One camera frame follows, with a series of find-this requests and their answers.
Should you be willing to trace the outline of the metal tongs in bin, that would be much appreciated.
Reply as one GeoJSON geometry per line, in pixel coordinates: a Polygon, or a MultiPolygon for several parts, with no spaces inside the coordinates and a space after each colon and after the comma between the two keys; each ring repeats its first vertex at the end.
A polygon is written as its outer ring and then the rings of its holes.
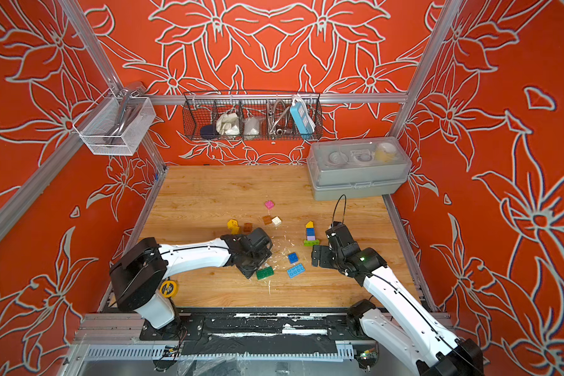
{"type": "Polygon", "coordinates": [[[144,106],[144,94],[147,91],[144,84],[136,81],[122,89],[117,98],[119,99],[118,108],[114,117],[113,125],[107,133],[108,145],[122,145],[123,134],[132,123],[139,117],[144,106]]]}

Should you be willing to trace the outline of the dark green lego plate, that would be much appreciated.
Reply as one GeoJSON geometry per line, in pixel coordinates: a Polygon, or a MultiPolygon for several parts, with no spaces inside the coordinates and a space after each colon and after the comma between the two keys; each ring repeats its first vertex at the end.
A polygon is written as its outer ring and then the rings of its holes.
{"type": "Polygon", "coordinates": [[[256,272],[256,276],[258,280],[264,280],[274,275],[274,269],[271,266],[259,269],[256,272]]]}

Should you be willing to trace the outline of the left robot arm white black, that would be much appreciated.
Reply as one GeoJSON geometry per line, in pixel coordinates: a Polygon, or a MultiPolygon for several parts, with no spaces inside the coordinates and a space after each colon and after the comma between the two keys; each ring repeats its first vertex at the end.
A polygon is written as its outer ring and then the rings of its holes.
{"type": "Polygon", "coordinates": [[[159,291],[169,277],[196,269],[235,266],[249,279],[271,257],[273,246],[261,228],[248,235],[227,234],[185,245],[144,238],[111,266],[117,308],[123,313],[138,313],[151,327],[162,329],[178,317],[174,305],[159,291]]]}

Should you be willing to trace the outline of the lime green lego brick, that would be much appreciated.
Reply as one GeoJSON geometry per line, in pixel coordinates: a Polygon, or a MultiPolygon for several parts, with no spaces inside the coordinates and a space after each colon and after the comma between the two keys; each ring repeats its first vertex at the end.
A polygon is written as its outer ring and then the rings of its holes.
{"type": "Polygon", "coordinates": [[[305,241],[303,241],[303,245],[305,247],[313,247],[314,245],[319,245],[320,243],[321,242],[319,240],[312,240],[312,241],[305,240],[305,241]]]}

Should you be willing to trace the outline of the aluminium frame post left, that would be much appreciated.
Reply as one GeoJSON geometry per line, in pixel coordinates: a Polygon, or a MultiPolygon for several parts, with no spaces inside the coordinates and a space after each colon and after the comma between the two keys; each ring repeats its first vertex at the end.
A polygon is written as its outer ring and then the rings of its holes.
{"type": "MultiPolygon", "coordinates": [[[[83,42],[89,56],[92,58],[94,66],[96,67],[98,72],[100,72],[103,80],[107,85],[107,91],[102,95],[100,102],[106,97],[118,94],[126,86],[129,86],[130,84],[124,85],[122,83],[122,80],[120,80],[78,2],[61,1],[60,5],[70,24],[75,29],[78,37],[80,37],[81,41],[83,42]]],[[[152,163],[159,172],[164,172],[166,170],[165,162],[163,161],[161,154],[157,151],[157,147],[149,135],[149,130],[144,136],[144,139],[142,140],[139,147],[144,147],[146,149],[148,155],[150,156],[150,159],[152,160],[152,163]]]]}

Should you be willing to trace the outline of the tape roll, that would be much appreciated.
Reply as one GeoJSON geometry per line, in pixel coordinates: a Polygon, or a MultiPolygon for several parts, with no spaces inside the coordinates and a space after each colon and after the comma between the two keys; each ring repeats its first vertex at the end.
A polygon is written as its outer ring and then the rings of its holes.
{"type": "Polygon", "coordinates": [[[161,287],[159,288],[160,293],[166,299],[171,299],[171,298],[175,297],[178,293],[178,290],[179,290],[179,285],[174,280],[164,281],[161,284],[161,287]]]}

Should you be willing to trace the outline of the aluminium frame rail left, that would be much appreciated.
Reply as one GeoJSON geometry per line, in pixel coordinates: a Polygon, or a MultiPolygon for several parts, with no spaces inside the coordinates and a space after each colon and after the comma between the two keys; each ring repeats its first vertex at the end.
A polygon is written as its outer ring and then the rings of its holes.
{"type": "Polygon", "coordinates": [[[83,146],[79,136],[69,136],[45,163],[17,190],[0,210],[0,242],[83,146]]]}

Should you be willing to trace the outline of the grey plastic storage box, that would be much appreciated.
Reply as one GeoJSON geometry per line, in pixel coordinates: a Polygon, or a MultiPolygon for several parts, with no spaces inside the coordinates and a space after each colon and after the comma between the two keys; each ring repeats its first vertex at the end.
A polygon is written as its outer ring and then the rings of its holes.
{"type": "Polygon", "coordinates": [[[307,158],[317,201],[395,193],[407,182],[412,161],[394,137],[318,142],[307,158]]]}

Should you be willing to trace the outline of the aluminium frame post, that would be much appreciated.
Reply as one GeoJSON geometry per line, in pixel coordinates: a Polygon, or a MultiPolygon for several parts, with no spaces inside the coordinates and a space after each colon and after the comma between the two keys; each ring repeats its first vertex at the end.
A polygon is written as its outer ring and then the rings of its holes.
{"type": "Polygon", "coordinates": [[[404,125],[406,125],[407,118],[415,107],[419,93],[425,85],[426,77],[432,68],[435,58],[440,52],[443,41],[447,36],[454,19],[457,17],[457,13],[461,6],[462,0],[445,1],[443,10],[440,13],[436,25],[432,29],[426,49],[421,57],[418,68],[415,71],[415,75],[411,80],[407,91],[407,98],[396,114],[395,120],[387,133],[388,136],[398,138],[404,125]]]}
{"type": "MultiPolygon", "coordinates": [[[[129,86],[130,84],[124,85],[122,83],[122,80],[120,80],[78,2],[61,1],[60,5],[70,24],[75,29],[78,37],[80,37],[81,41],[83,42],[89,56],[92,58],[94,66],[96,67],[98,72],[100,72],[103,80],[107,85],[107,91],[102,95],[100,102],[106,97],[118,94],[126,86],[129,86]]],[[[149,135],[149,130],[144,136],[144,139],[142,140],[139,147],[144,147],[146,149],[148,155],[150,156],[150,159],[152,160],[152,163],[159,172],[164,172],[166,170],[165,162],[163,161],[161,154],[157,151],[157,147],[149,135]]]]}

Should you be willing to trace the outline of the aluminium rear rail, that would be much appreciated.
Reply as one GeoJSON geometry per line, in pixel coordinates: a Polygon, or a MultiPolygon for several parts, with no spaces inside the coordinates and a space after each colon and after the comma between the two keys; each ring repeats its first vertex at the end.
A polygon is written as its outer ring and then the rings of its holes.
{"type": "Polygon", "coordinates": [[[260,92],[257,94],[183,94],[183,95],[148,95],[153,105],[184,105],[187,100],[286,100],[293,96],[303,99],[319,100],[321,104],[352,104],[352,103],[405,103],[405,93],[276,93],[260,92]]]}

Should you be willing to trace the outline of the clear plastic wall bin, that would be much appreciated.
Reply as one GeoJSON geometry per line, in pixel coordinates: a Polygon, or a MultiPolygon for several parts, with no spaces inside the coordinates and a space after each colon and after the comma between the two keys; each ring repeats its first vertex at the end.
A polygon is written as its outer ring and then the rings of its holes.
{"type": "Polygon", "coordinates": [[[83,143],[94,155],[132,156],[137,152],[156,113],[147,88],[135,81],[114,96],[104,98],[75,125],[83,143]]]}

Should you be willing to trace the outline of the light blue box in basket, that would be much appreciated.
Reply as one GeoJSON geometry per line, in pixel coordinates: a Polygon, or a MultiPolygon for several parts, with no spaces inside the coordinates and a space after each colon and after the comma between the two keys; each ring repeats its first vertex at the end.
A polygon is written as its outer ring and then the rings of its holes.
{"type": "Polygon", "coordinates": [[[291,98],[290,113],[302,139],[311,139],[316,130],[306,102],[299,95],[291,98]]]}

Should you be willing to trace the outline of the aluminium frame post right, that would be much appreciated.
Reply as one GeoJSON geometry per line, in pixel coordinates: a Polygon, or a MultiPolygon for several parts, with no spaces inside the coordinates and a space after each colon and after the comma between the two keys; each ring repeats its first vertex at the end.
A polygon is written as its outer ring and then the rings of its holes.
{"type": "Polygon", "coordinates": [[[454,19],[457,17],[457,13],[461,6],[462,0],[445,1],[443,10],[440,13],[436,25],[432,29],[426,49],[421,57],[418,68],[415,71],[415,75],[411,80],[407,91],[407,98],[396,114],[395,120],[387,133],[388,136],[398,138],[404,125],[406,125],[407,118],[415,107],[419,93],[425,85],[426,77],[432,68],[435,58],[440,52],[443,41],[447,36],[454,19]]]}

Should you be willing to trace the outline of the dark blue lego brick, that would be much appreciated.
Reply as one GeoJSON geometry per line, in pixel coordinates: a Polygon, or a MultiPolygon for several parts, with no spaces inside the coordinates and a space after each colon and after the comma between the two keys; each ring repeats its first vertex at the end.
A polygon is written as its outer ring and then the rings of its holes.
{"type": "Polygon", "coordinates": [[[297,256],[296,253],[293,252],[293,253],[288,255],[288,261],[291,264],[295,264],[299,261],[299,257],[297,256]]]}

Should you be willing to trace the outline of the white lego brick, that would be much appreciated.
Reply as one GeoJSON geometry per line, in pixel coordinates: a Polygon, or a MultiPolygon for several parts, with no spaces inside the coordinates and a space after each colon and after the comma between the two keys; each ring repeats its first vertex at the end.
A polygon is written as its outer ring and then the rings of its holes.
{"type": "Polygon", "coordinates": [[[280,224],[282,224],[282,220],[278,216],[275,216],[272,218],[272,223],[274,224],[274,226],[278,227],[280,224]]]}

